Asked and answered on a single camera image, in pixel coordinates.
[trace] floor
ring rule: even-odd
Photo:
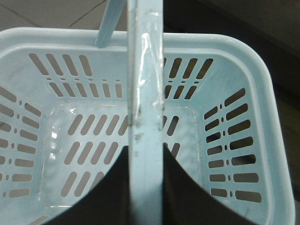
[[[0,31],[13,27],[97,30],[106,2],[107,0],[1,0]],[[124,10],[116,30],[126,29],[127,17]],[[277,105],[292,178],[299,179],[300,168],[297,158],[300,145],[298,138],[300,136],[300,111],[291,107],[282,98],[277,99]],[[300,225],[300,203],[295,202],[295,205],[299,215],[296,224]]]

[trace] plastic basket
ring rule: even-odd
[[[96,37],[90,30],[0,33],[2,224],[40,224],[66,210],[128,145],[127,33],[114,32],[100,49]],[[164,59],[162,139],[178,162],[242,216],[292,225],[264,62],[240,41],[208,34],[164,34]]]

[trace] gray floor tile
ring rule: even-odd
[[[0,6],[0,30],[6,30],[13,27],[33,27],[30,22],[22,19],[15,13]]]

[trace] light blue basket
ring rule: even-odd
[[[162,142],[201,187],[258,224],[294,224],[290,176],[264,62],[231,37],[166,33],[163,65],[158,2],[129,2],[129,45],[135,49],[130,59],[127,33],[115,31],[110,39],[118,17],[110,18],[120,14],[120,6],[106,13],[105,32],[100,30],[97,41],[102,48],[94,45],[98,33],[91,30],[17,28],[0,33],[1,224],[40,224],[87,194],[128,145],[129,130],[136,141],[131,141],[132,148],[139,145],[132,117],[128,128],[127,108],[131,102],[130,110],[135,111],[137,98],[149,107],[149,120],[141,122],[144,137],[162,135]],[[128,79],[128,60],[135,62],[129,69],[139,71],[139,79]],[[161,77],[141,79],[153,71],[159,74],[163,66],[163,87]],[[143,90],[141,82],[150,89]],[[128,92],[129,84],[140,86]],[[152,97],[158,99],[158,107],[148,104]],[[154,126],[156,121],[162,122],[161,131],[152,130],[162,126]],[[131,190],[151,186],[146,181],[138,184],[136,176],[161,184],[162,149],[148,149],[140,152],[140,157],[148,154],[142,164],[135,162],[136,152],[131,150]],[[151,167],[160,171],[157,176],[149,172]],[[143,203],[139,194],[131,192],[133,205]],[[161,196],[156,198],[150,205],[160,204]],[[153,211],[148,211],[144,224],[154,224],[149,219],[155,217]]]

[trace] slotted hole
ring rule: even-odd
[[[29,154],[35,154],[36,148],[24,144],[18,144],[18,151],[29,153]]]
[[[118,148],[118,143],[117,142],[113,142],[112,145],[111,145],[111,147],[109,148],[109,151],[108,151],[105,159],[104,159],[104,163],[106,165],[108,165],[108,164],[111,163],[111,161],[113,159],[113,156],[114,156],[117,148]]]
[[[69,83],[62,83],[62,85],[64,85],[64,87],[65,87],[65,89],[66,89],[66,91],[67,91],[67,93],[69,94],[70,97],[75,97],[75,94],[74,94],[74,92],[73,92],[73,90],[72,90]]]
[[[241,123],[238,123],[236,125],[233,125],[231,127],[228,128],[228,134],[232,135],[235,134],[237,132],[240,132],[242,130],[246,130],[250,127],[250,120],[245,120]]]
[[[83,116],[81,114],[75,117],[73,123],[71,124],[69,130],[67,131],[68,135],[73,135],[75,133],[82,119]]]
[[[223,167],[223,166],[224,166],[224,161],[222,159],[208,162],[209,168],[219,168],[219,167]]]
[[[232,165],[248,165],[256,162],[255,155],[238,156],[231,159]]]
[[[90,90],[92,91],[93,97],[94,98],[98,98],[99,97],[99,93],[97,90],[97,86],[94,83],[90,83]]]
[[[172,121],[171,121],[171,124],[170,124],[170,126],[169,126],[169,129],[168,129],[168,131],[167,131],[167,134],[168,134],[169,136],[172,136],[172,135],[174,134],[174,131],[175,131],[175,129],[176,129],[176,126],[177,126],[177,124],[178,124],[178,121],[179,121],[179,117],[178,117],[178,116],[173,116]]]
[[[219,125],[219,119],[216,119],[209,124],[205,125],[205,131],[211,130]]]
[[[250,173],[236,173],[233,175],[234,182],[242,183],[257,183],[258,175],[255,172]]]
[[[90,191],[102,180],[102,178],[104,177],[104,173],[102,172],[98,172],[91,187],[90,187]]]
[[[45,66],[41,62],[41,60],[38,58],[36,54],[30,53],[29,57],[31,58],[34,65],[36,65],[37,69],[40,71],[42,75],[49,75],[48,71],[46,70]]]
[[[102,84],[102,87],[103,87],[103,92],[104,92],[105,98],[110,98],[111,93],[109,91],[109,85],[107,83],[104,83],[104,84]]]
[[[25,123],[33,128],[39,129],[39,123],[26,117],[26,116],[22,117],[22,121],[23,121],[23,123]]]
[[[66,54],[62,55],[62,57],[63,57],[66,65],[67,65],[67,67],[68,67],[68,69],[70,71],[70,74],[72,76],[78,76],[78,73],[76,71],[76,68],[75,68],[75,66],[73,64],[73,61],[72,61],[71,57],[69,55],[66,55]]]
[[[207,71],[209,70],[210,66],[212,65],[213,59],[207,59],[203,66],[201,67],[196,79],[203,79],[206,75]]]
[[[17,174],[13,175],[13,182],[29,182],[32,180],[31,174]]]
[[[27,159],[17,158],[15,160],[15,166],[33,167],[34,166],[34,161],[27,160]]]
[[[90,150],[92,149],[93,147],[93,143],[92,142],[87,142],[81,155],[79,156],[77,162],[79,165],[82,165],[84,164],[86,158],[88,157],[89,153],[90,153]]]
[[[94,120],[95,120],[95,115],[94,114],[92,114],[88,117],[88,119],[86,120],[83,128],[81,129],[81,134],[82,135],[86,135],[88,133],[88,131],[89,131],[92,123],[94,122]]]
[[[235,197],[239,200],[261,203],[262,196],[258,192],[251,191],[235,191]]]
[[[204,119],[208,119],[209,117],[213,116],[218,112],[218,107],[213,107],[211,110],[209,110],[207,113],[204,114]]]
[[[211,182],[225,182],[226,177],[224,174],[211,174],[210,181]]]
[[[184,71],[184,74],[182,77],[183,79],[188,79],[191,76],[191,73],[192,73],[197,61],[198,61],[198,59],[195,59],[195,58],[190,59],[190,61],[188,62],[186,71]]]
[[[95,129],[94,129],[94,135],[99,135],[100,134],[106,120],[107,120],[107,116],[102,115],[101,118],[99,119],[99,122],[97,123]]]
[[[239,91],[235,92],[233,95],[231,95],[229,98],[227,98],[224,102],[225,107],[229,106],[233,102],[239,100],[241,97],[243,97],[246,94],[246,90],[244,88],[240,89]]]
[[[210,193],[214,196],[227,197],[227,191],[225,189],[211,188]]]
[[[48,216],[41,216],[41,217],[37,218],[35,221],[31,222],[29,225],[39,225],[47,218],[48,218]]]
[[[32,105],[30,105],[29,103],[25,103],[25,109],[29,112],[31,112],[32,114],[35,114],[38,117],[42,116],[41,111],[39,111],[37,108],[33,107]]]
[[[3,130],[5,132],[10,132],[11,131],[11,125],[5,123],[5,122],[2,122],[0,120],[0,130]]]
[[[167,99],[167,98],[169,97],[171,88],[172,88],[171,85],[167,85],[167,86],[165,87],[165,99]]]
[[[178,88],[177,88],[177,90],[176,90],[175,95],[174,95],[173,98],[174,99],[180,98],[180,95],[181,95],[183,89],[184,89],[184,86],[182,86],[182,85],[178,86]]]
[[[107,130],[106,130],[106,135],[112,135],[118,121],[119,121],[120,116],[119,115],[114,115],[112,118],[111,123],[109,124]]]
[[[23,197],[30,194],[29,188],[24,189],[14,189],[9,192],[9,197],[11,198],[17,198],[17,197]]]
[[[122,85],[116,84],[116,96],[117,98],[122,98]]]
[[[60,89],[58,88],[58,86],[56,85],[56,83],[49,83],[50,87],[52,87],[53,91],[55,92],[55,94],[58,97],[64,97],[64,95],[62,94],[62,92],[60,91]]]
[[[14,110],[6,107],[5,105],[0,104],[0,113],[7,115],[9,117],[13,117],[14,116]]]
[[[105,142],[100,142],[92,159],[90,160],[90,163],[92,163],[93,165],[96,165],[98,163],[104,148],[105,148]]]
[[[69,165],[72,162],[72,160],[74,159],[74,156],[75,156],[76,152],[79,149],[79,146],[80,146],[79,142],[74,142],[73,143],[72,147],[70,148],[69,153],[67,154],[67,156],[65,158],[65,164],[66,165]]]
[[[217,132],[206,137],[206,143],[214,142],[221,138],[221,133]]]
[[[38,136],[37,135],[35,135],[31,132],[28,132],[26,130],[21,130],[20,131],[20,136],[24,137],[24,138],[27,138],[29,140],[35,141],[35,142],[38,141]]]
[[[247,146],[251,146],[253,144],[253,138],[252,137],[246,137],[239,140],[236,140],[234,142],[230,142],[229,148],[231,150],[244,148]]]
[[[79,90],[79,93],[82,97],[86,98],[87,94],[85,92],[84,86],[82,83],[76,83],[77,89]]]
[[[74,184],[74,181],[77,177],[77,173],[76,172],[71,172],[69,177],[66,180],[65,185],[62,187],[62,190],[60,192],[60,195],[62,197],[66,197],[69,194],[69,191],[72,187],[72,185]]]
[[[175,143],[175,144],[173,145],[171,154],[173,155],[174,158],[177,157],[177,154],[178,154],[178,152],[179,152],[179,148],[180,148],[180,144],[179,144],[179,143]]]
[[[182,59],[181,58],[176,58],[173,62],[169,78],[175,78],[178,72],[178,69],[181,65]]]
[[[83,193],[83,190],[84,190],[86,184],[88,183],[89,179],[90,179],[90,172],[85,172],[83,174],[83,176],[82,176],[75,192],[74,192],[76,197],[81,196],[81,194]]]
[[[245,112],[247,112],[248,110],[248,105],[247,104],[243,104],[240,107],[237,107],[236,109],[232,110],[231,112],[226,114],[226,120],[231,120]]]
[[[63,76],[63,72],[60,68],[60,66],[57,63],[56,58],[52,54],[46,54],[47,59],[49,60],[51,66],[53,67],[54,71],[56,72],[57,75]]]
[[[118,131],[118,134],[120,136],[123,136],[127,130],[127,127],[128,127],[128,115],[125,116],[123,122],[122,122],[122,125],[121,127],[119,128],[119,131]]]
[[[0,95],[2,95],[4,98],[8,99],[11,102],[16,102],[17,97],[9,92],[8,90],[4,89],[3,87],[0,86]]]
[[[210,149],[207,149],[207,155],[209,155],[209,156],[215,155],[215,154],[218,154],[218,153],[221,153],[221,152],[222,152],[222,146],[221,145],[210,148]]]
[[[90,69],[90,64],[89,64],[88,58],[85,55],[80,55],[79,60],[81,62],[81,65],[83,67],[85,75],[93,76],[92,71]]]
[[[195,90],[197,89],[196,86],[191,86],[186,94],[186,96],[184,97],[184,99],[191,99],[191,97],[193,96]]]

